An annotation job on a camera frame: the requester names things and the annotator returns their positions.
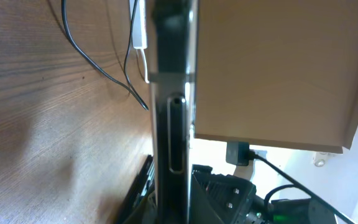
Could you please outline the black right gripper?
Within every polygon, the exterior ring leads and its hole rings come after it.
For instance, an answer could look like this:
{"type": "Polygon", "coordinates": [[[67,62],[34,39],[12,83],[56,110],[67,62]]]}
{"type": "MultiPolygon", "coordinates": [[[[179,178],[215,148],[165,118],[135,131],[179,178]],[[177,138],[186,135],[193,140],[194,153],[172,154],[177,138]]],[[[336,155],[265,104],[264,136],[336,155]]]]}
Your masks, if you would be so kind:
{"type": "Polygon", "coordinates": [[[233,175],[213,174],[210,166],[194,165],[191,175],[191,222],[245,223],[256,186],[233,175]]]}

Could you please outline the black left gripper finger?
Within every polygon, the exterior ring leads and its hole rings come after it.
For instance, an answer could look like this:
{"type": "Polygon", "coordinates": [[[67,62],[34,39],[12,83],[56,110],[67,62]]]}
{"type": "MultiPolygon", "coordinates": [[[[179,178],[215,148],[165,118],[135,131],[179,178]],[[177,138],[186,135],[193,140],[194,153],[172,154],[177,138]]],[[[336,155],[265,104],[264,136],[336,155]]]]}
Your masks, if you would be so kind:
{"type": "Polygon", "coordinates": [[[154,189],[154,176],[154,159],[148,155],[119,209],[115,223],[124,223],[140,205],[147,192],[154,189]]]}

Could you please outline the black Galaxy flip phone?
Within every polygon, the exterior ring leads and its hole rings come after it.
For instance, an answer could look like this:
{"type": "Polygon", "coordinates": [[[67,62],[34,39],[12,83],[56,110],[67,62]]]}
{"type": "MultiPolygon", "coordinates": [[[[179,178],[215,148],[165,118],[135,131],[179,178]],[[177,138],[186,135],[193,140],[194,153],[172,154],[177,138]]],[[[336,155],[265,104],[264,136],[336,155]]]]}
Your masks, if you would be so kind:
{"type": "Polygon", "coordinates": [[[196,0],[145,3],[158,223],[190,221],[198,5],[196,0]]]}

